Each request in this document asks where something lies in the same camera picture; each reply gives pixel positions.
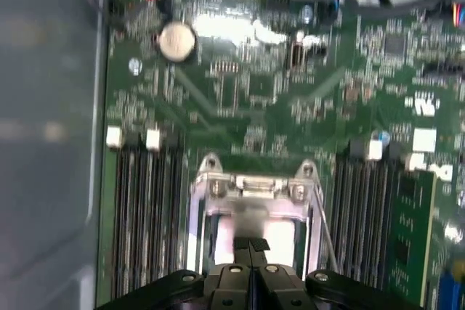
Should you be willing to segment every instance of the electronic component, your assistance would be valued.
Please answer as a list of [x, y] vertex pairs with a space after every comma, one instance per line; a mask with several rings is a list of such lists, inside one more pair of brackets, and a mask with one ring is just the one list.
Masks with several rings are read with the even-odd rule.
[[[376, 152], [381, 148], [382, 154], [382, 143], [375, 142], [379, 142]], [[358, 143], [351, 142], [351, 148]], [[383, 289], [391, 200], [397, 196], [402, 168], [398, 160], [389, 158], [389, 151], [380, 161], [354, 158], [356, 153], [344, 153], [336, 159], [331, 236], [341, 273]]]
[[384, 53], [389, 56], [402, 57], [405, 52], [405, 36], [400, 34], [386, 34], [384, 39]]
[[[123, 7], [140, 3], [120, 1]], [[121, 128], [119, 151], [149, 153], [153, 160], [148, 163], [164, 157], [167, 176], [180, 163], [189, 170], [180, 175], [174, 208], [179, 261], [207, 270], [217, 257], [213, 251], [229, 236], [214, 232], [230, 232], [237, 221], [228, 215], [255, 200], [262, 207], [267, 202], [267, 210], [276, 215], [263, 232], [279, 229], [292, 235], [282, 247], [296, 251], [293, 264], [299, 274], [310, 264], [327, 268], [329, 249], [312, 240], [318, 236], [314, 226], [301, 229], [302, 219], [312, 221], [308, 212], [287, 219], [281, 206], [272, 205], [281, 187], [288, 193], [278, 199], [288, 214], [302, 209], [307, 187], [294, 189], [280, 180], [296, 180], [297, 169], [311, 159], [321, 179], [314, 183], [324, 192], [338, 269], [417, 304], [424, 301], [424, 275], [434, 274], [448, 258], [441, 249], [446, 245], [443, 230], [432, 236], [430, 217], [453, 221], [465, 183], [456, 161], [463, 146], [461, 30], [451, 21], [425, 21], [421, 11], [412, 9], [402, 17], [371, 20], [337, 3], [165, 0], [163, 8], [169, 14], [145, 11], [127, 21], [131, 31], [111, 33], [105, 127]], [[170, 34], [177, 29], [181, 34]], [[187, 40], [178, 40], [183, 34]], [[141, 71], [137, 65], [127, 69], [131, 58], [143, 62]], [[421, 76], [422, 68], [431, 71]], [[185, 138], [171, 131], [175, 126]], [[345, 158], [336, 157], [348, 141]], [[175, 163], [166, 155], [173, 147], [182, 152]], [[123, 183], [114, 171], [118, 151], [105, 147], [104, 154], [98, 303], [111, 298], [108, 280], [114, 265], [108, 251], [113, 243], [108, 236], [115, 224], [115, 186]], [[207, 170], [206, 183], [221, 180], [202, 187], [195, 179], [203, 178], [197, 171], [208, 154], [215, 154], [222, 170]], [[443, 185], [433, 194], [438, 182]], [[203, 193], [199, 200], [188, 200], [193, 189]], [[218, 194], [213, 198], [211, 192]], [[440, 208], [435, 213], [429, 205], [432, 195]], [[164, 197], [168, 212], [170, 195]], [[189, 206], [195, 203], [196, 210]], [[312, 203], [308, 208], [318, 214]], [[195, 226], [188, 221], [190, 209], [199, 217], [199, 229], [190, 229]], [[193, 250], [186, 246], [189, 239], [203, 253], [194, 248], [188, 255]], [[305, 246], [306, 241], [313, 242]], [[306, 260], [307, 247], [319, 256], [307, 250]], [[428, 281], [431, 301], [437, 283], [434, 277]]]
[[157, 153], [125, 147], [116, 155], [113, 298], [182, 268], [178, 254], [182, 156], [178, 147]]
[[[318, 187], [318, 171], [311, 160], [305, 160], [291, 177], [256, 176], [229, 174], [223, 170], [217, 155], [208, 154], [202, 160], [191, 187], [188, 269], [199, 269], [195, 263], [195, 256], [199, 253], [204, 261], [211, 262], [204, 264], [203, 268], [214, 262], [231, 262], [228, 251], [234, 235], [232, 230], [237, 233], [239, 229], [245, 230], [244, 234], [248, 236], [267, 235], [278, 230], [293, 234], [286, 239], [286, 245], [279, 246], [276, 242], [273, 245], [293, 256], [292, 260], [285, 257], [286, 264], [292, 265], [296, 259], [300, 277], [317, 269], [322, 224], [315, 200], [316, 195], [322, 195]], [[208, 223], [200, 227], [198, 222], [203, 215]], [[215, 246], [213, 250], [198, 243], [202, 236]], [[302, 238], [307, 250], [297, 249], [296, 244]]]
[[387, 289], [420, 306], [426, 298], [436, 182], [433, 172], [403, 174], [399, 195], [392, 198], [388, 250], [394, 253], [389, 254]]
[[183, 62], [195, 48], [195, 34], [185, 23], [171, 22], [163, 27], [158, 37], [158, 46], [166, 59]]

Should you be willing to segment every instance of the white dimm latch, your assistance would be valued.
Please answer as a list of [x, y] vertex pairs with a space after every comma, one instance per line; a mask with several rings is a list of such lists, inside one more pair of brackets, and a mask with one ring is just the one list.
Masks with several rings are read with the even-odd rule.
[[108, 126], [105, 140], [109, 148], [123, 147], [123, 132], [119, 126]]
[[145, 137], [145, 146], [148, 150], [159, 151], [161, 148], [161, 133], [159, 129], [148, 129]]

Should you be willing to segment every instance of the microchip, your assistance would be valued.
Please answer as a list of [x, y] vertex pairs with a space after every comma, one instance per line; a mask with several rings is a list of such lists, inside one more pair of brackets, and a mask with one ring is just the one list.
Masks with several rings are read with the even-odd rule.
[[410, 176], [400, 177], [399, 193], [410, 199], [415, 199], [416, 180]]
[[359, 93], [360, 89], [357, 86], [347, 87], [344, 94], [344, 99], [349, 103], [356, 102], [358, 100]]
[[384, 39], [384, 53], [389, 56], [403, 56], [405, 51], [405, 36], [387, 34]]
[[410, 253], [410, 248], [406, 242], [403, 242], [397, 238], [395, 241], [394, 253], [395, 253], [395, 258], [400, 263], [402, 263], [403, 265], [407, 265], [408, 254]]

